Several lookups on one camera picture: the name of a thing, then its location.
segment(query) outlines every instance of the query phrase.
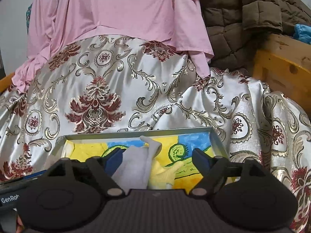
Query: floral bedspread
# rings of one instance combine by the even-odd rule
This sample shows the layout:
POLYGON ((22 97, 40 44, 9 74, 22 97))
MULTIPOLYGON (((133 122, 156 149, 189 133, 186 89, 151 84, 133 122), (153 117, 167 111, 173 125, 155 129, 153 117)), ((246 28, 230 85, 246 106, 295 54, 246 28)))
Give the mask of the floral bedspread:
POLYGON ((239 71, 201 79, 186 53, 162 43, 97 36, 52 57, 27 93, 12 85, 0 110, 1 181, 44 169, 64 135, 212 126, 232 161, 255 158, 295 194, 291 227, 311 230, 309 119, 239 71))

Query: black device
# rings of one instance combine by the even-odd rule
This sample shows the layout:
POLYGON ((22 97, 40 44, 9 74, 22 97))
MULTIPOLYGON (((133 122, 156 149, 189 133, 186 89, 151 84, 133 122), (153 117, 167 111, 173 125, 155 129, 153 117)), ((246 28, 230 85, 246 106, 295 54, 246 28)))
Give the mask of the black device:
POLYGON ((59 160, 33 181, 17 203, 24 232, 291 232, 297 200, 256 160, 230 163, 195 149, 192 161, 203 178, 189 195, 184 190, 125 195, 110 178, 122 162, 119 149, 113 155, 110 161, 59 160), (225 185, 233 176, 239 181, 225 185))

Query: pink shirt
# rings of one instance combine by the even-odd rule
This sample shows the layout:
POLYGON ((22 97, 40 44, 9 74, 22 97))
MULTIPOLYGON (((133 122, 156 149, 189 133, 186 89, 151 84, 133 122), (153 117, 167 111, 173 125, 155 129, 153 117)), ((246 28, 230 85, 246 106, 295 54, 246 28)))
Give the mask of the pink shirt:
POLYGON ((213 57, 199 0, 35 0, 27 61, 12 81, 21 92, 62 47, 88 37, 119 34, 164 42, 190 51, 197 73, 210 74, 213 57))

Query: bed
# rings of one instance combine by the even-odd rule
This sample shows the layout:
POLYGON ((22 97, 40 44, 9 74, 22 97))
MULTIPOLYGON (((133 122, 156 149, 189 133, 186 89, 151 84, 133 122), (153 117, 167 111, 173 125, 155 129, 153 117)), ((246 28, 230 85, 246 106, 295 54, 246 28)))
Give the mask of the bed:
POLYGON ((311 126, 282 92, 242 73, 201 78, 187 53, 107 34, 69 44, 20 93, 0 81, 0 181, 43 170, 62 136, 211 126, 234 162, 254 158, 297 197, 291 228, 310 214, 311 126))

